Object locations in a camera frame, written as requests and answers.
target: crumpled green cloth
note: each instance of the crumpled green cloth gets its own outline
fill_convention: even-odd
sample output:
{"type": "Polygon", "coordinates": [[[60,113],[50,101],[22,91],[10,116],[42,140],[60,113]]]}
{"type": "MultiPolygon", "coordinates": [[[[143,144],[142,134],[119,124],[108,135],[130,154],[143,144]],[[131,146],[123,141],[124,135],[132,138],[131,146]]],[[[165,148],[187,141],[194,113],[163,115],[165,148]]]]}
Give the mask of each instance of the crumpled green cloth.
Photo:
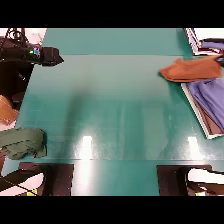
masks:
{"type": "Polygon", "coordinates": [[[1,152],[6,152],[9,159],[22,159],[27,153],[34,158],[47,155],[43,144],[44,131],[38,128],[12,128],[0,132],[1,152]]]}

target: dark green fabric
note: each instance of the dark green fabric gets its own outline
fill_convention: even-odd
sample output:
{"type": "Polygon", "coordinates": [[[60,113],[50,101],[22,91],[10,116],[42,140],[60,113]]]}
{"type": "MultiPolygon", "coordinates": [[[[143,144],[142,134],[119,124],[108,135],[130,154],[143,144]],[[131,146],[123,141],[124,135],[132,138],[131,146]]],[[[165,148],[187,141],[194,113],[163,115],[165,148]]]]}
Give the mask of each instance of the dark green fabric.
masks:
{"type": "Polygon", "coordinates": [[[34,158],[47,155],[47,149],[43,144],[44,132],[37,128],[13,128],[0,132],[0,148],[6,152],[9,159],[22,159],[27,153],[34,158]]]}

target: table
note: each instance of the table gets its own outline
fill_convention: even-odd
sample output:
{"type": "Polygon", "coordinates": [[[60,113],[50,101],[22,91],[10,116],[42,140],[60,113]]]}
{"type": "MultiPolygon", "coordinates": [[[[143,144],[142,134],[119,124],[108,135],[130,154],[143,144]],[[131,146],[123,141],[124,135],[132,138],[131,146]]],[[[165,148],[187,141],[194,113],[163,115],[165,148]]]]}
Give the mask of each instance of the table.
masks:
{"type": "MultiPolygon", "coordinates": [[[[180,84],[159,74],[160,68],[189,55],[177,47],[164,51],[160,45],[157,54],[155,48],[150,54],[145,39],[146,54],[143,45],[134,49],[116,45],[118,40],[106,35],[112,31],[103,30],[47,31],[44,44],[59,47],[65,62],[52,68],[35,66],[16,126],[46,131],[48,155],[6,159],[2,174],[16,170],[21,161],[74,163],[72,195],[159,195],[158,164],[211,164],[224,170],[224,139],[207,140],[180,84]],[[97,39],[96,32],[105,33],[97,39]],[[62,33],[70,34],[66,41],[60,41],[62,33]],[[81,46],[72,45],[72,39],[81,46]],[[99,39],[106,49],[95,46],[99,39]]],[[[143,31],[152,37],[180,32],[138,30],[128,33],[144,39],[143,31]]],[[[115,31],[124,40],[125,31],[115,31]]],[[[165,46],[167,40],[160,43],[165,46]]]]}

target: purple cloth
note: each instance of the purple cloth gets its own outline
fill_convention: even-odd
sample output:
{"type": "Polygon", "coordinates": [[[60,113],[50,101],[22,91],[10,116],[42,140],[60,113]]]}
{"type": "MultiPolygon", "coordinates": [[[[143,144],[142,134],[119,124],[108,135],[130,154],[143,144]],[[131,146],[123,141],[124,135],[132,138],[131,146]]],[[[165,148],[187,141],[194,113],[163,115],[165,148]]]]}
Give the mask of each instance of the purple cloth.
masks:
{"type": "Polygon", "coordinates": [[[202,48],[215,48],[215,49],[224,49],[224,43],[214,43],[214,42],[201,42],[202,48]]]}
{"type": "Polygon", "coordinates": [[[224,79],[208,79],[187,85],[192,96],[224,131],[224,79]]]}

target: stack of folded clothes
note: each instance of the stack of folded clothes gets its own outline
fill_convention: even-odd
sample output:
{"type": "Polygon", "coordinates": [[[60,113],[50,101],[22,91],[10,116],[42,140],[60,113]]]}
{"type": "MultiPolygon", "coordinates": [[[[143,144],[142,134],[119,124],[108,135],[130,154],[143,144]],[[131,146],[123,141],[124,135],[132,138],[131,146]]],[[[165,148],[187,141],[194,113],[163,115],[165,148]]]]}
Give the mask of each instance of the stack of folded clothes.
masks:
{"type": "Polygon", "coordinates": [[[184,28],[194,55],[224,53],[224,28],[184,28]]]}
{"type": "Polygon", "coordinates": [[[214,56],[197,60],[178,59],[161,69],[170,81],[181,87],[208,139],[224,135],[224,79],[214,56]]]}

